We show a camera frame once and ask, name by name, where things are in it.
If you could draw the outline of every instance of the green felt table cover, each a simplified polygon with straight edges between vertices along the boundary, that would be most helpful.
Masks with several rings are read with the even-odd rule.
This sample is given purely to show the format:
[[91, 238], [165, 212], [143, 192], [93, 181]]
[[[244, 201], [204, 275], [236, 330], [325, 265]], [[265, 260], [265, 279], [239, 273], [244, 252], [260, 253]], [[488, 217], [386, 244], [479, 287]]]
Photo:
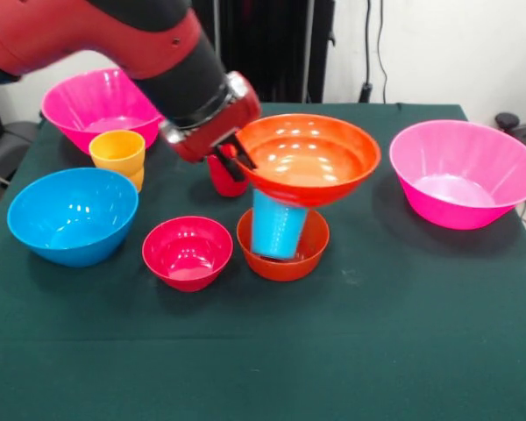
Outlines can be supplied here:
[[265, 281], [236, 244], [206, 290], [183, 294], [141, 258], [158, 223], [203, 215], [235, 237], [248, 192], [220, 197], [206, 165], [157, 142], [125, 243], [95, 267], [55, 266], [9, 233], [28, 183], [91, 166], [50, 124], [0, 204], [0, 421], [526, 420], [526, 232], [514, 212], [475, 232], [420, 219], [387, 149], [458, 106], [266, 104], [363, 127], [378, 170], [322, 208], [331, 244], [299, 282]]

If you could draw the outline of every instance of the blue cup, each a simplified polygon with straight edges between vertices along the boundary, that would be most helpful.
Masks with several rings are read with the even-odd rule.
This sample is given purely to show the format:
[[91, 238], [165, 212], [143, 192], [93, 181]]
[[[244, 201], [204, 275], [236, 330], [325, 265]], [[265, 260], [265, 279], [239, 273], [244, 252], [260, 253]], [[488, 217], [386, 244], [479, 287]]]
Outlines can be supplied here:
[[252, 252], [273, 259], [294, 259], [307, 208], [277, 202], [253, 191]]

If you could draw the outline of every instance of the magenta bowl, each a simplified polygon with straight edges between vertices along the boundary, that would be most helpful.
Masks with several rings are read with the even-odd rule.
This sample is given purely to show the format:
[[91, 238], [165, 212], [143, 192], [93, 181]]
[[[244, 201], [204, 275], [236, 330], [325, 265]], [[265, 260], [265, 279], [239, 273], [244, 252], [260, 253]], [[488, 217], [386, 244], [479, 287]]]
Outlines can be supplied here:
[[412, 125], [395, 137], [389, 157], [409, 204], [433, 224], [481, 228], [526, 200], [526, 146], [490, 127]]
[[60, 82], [45, 94], [41, 110], [86, 154], [93, 138], [110, 130], [137, 132], [148, 148], [163, 119], [120, 68], [94, 70]]

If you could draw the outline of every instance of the red bowl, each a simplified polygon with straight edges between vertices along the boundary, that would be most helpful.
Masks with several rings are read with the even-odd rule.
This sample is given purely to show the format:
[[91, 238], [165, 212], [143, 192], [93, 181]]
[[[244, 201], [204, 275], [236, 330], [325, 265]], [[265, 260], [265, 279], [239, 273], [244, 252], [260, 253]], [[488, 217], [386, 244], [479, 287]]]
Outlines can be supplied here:
[[183, 292], [206, 288], [230, 260], [233, 241], [217, 221], [203, 217], [170, 219], [156, 226], [142, 245], [148, 268]]

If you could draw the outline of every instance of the stacked yellow cups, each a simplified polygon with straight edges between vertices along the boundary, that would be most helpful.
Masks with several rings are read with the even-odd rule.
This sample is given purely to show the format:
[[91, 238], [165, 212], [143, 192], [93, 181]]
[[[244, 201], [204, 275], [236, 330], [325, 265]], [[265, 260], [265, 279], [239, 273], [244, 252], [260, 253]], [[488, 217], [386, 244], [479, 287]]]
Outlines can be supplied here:
[[142, 190], [146, 143], [138, 133], [114, 130], [100, 134], [89, 144], [89, 153], [96, 167], [118, 172]]

